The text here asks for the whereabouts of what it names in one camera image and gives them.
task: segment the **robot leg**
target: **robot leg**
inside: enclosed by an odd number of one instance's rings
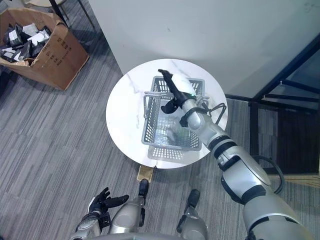
[[[149,182],[143,179],[140,182],[139,194],[132,200],[124,204],[115,214],[111,221],[108,234],[136,233],[138,227],[144,225],[145,209]]]
[[[184,210],[176,230],[186,240],[207,240],[208,227],[205,221],[199,217],[196,205],[199,201],[200,192],[193,189],[188,197]]]

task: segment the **white marble tabletop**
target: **white marble tabletop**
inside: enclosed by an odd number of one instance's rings
[[[106,125],[116,146],[135,162],[159,169],[180,168],[192,164],[209,153],[202,144],[200,151],[182,151],[181,159],[153,159],[148,156],[149,145],[142,143],[144,130],[144,95],[151,90],[153,78],[161,76],[158,69],[168,70],[171,74],[180,74],[187,78],[203,79],[205,81],[205,96],[209,108],[227,100],[215,78],[203,68],[184,60],[159,59],[143,63],[126,73],[114,86],[105,111]],[[215,122],[221,110],[212,112]],[[228,107],[219,122],[222,129],[226,128]]]

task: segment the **gray carpet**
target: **gray carpet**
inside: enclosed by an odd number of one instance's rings
[[[64,6],[72,31],[90,54],[78,77],[63,92],[19,76],[0,97],[0,234],[6,240],[68,239],[103,188],[131,198],[138,190],[139,165],[117,149],[106,127],[106,104],[120,69],[101,30],[93,32],[77,1]],[[0,10],[5,8],[1,2]],[[247,103],[228,100],[228,111],[227,132],[248,150]],[[261,125],[268,126],[262,133],[268,134],[277,124],[263,124],[269,120],[267,113],[262,116]],[[225,193],[220,177],[210,156],[179,169],[157,169],[140,231],[177,235],[186,198],[197,188],[210,239],[243,240],[243,206]],[[320,189],[287,184],[281,195],[320,239]]]

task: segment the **cardboard box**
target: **cardboard box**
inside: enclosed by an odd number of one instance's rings
[[[56,14],[28,8],[8,8],[0,14],[1,46],[9,24],[16,23],[21,26],[35,23],[38,29],[47,26],[52,34],[35,59],[11,63],[0,58],[0,65],[29,79],[66,90],[87,62],[87,52]]]

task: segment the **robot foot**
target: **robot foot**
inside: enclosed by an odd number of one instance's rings
[[[184,213],[186,213],[188,207],[190,206],[196,208],[199,202],[199,198],[200,198],[200,192],[197,189],[192,189],[189,194],[188,200],[186,201]]]
[[[149,182],[147,179],[142,179],[139,185],[139,196],[142,196],[144,199],[144,203],[143,205],[146,204],[146,197],[147,197],[147,193],[148,193],[148,189],[149,189]]]

